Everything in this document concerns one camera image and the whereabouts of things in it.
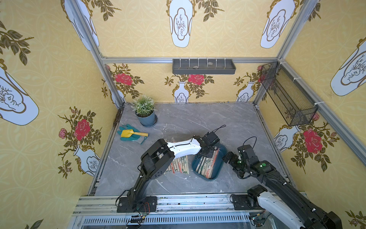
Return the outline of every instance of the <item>mounting plate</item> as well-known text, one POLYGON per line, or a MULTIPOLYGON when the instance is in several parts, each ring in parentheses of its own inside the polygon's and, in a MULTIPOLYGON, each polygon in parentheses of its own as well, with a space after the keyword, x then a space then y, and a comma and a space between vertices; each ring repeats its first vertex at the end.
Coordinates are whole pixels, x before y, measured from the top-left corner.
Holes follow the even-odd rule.
POLYGON ((232 195, 232 203, 235 210, 262 210, 260 206, 249 207, 250 202, 249 195, 232 195))
MULTIPOLYGON (((148 202, 150 206, 150 212, 156 211, 156 205, 157 205, 157 197, 156 196, 147 196, 146 199, 143 201, 144 203, 148 202)), ((119 198, 118 207, 117 207, 117 213, 132 213, 136 212, 132 209, 132 207, 128 203, 127 197, 121 197, 119 198)))

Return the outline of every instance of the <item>potted plant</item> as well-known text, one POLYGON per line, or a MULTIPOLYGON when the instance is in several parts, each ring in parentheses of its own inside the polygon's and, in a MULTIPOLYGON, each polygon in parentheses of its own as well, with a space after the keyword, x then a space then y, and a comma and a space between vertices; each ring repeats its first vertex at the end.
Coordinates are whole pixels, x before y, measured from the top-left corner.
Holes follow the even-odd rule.
POLYGON ((151 97, 143 95, 137 101, 134 101, 131 107, 143 126, 153 126, 157 122, 154 100, 151 97))

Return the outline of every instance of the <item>ventilation grille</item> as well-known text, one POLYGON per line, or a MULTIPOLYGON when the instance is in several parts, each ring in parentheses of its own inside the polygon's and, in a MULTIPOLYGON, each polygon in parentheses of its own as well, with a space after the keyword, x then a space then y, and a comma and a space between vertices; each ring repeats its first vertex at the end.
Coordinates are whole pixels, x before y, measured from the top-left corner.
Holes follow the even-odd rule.
MULTIPOLYGON (((197 224, 249 222, 249 213, 205 213, 205 214, 167 214, 148 215, 142 224, 197 224)), ((125 225, 130 222, 130 215, 85 216, 83 226, 93 225, 125 225)))

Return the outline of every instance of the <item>zip tie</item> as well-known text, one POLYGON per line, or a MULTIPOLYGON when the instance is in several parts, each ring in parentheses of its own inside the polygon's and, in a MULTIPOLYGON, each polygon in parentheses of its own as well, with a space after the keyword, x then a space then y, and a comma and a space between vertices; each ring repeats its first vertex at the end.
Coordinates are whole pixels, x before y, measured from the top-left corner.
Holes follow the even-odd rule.
POLYGON ((299 78, 293 78, 292 79, 292 82, 294 82, 295 80, 297 80, 297 79, 302 79, 301 77, 299 77, 299 78))
POLYGON ((314 103, 314 106, 315 106, 315 105, 317 105, 318 103, 324 103, 324 101, 323 101, 323 102, 317 102, 317 103, 314 103))

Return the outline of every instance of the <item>wallpaper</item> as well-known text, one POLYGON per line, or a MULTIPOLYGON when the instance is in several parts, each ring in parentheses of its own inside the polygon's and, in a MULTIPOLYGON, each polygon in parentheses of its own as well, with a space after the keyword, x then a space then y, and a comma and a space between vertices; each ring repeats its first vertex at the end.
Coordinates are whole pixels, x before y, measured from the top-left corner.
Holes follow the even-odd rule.
POLYGON ((59 0, 1 1, 0 34, 0 228, 66 228, 117 110, 59 0))
POLYGON ((286 61, 366 144, 366 2, 319 4, 286 61))
POLYGON ((289 127, 269 96, 259 107, 299 190, 335 212, 343 228, 362 229, 366 167, 356 155, 318 113, 308 125, 289 127))
POLYGON ((141 94, 164 103, 252 101, 260 86, 261 66, 235 66, 234 75, 174 75, 171 64, 117 63, 109 64, 108 69, 119 95, 127 102, 141 94))
POLYGON ((300 0, 83 2, 110 57, 276 56, 300 10, 300 0))

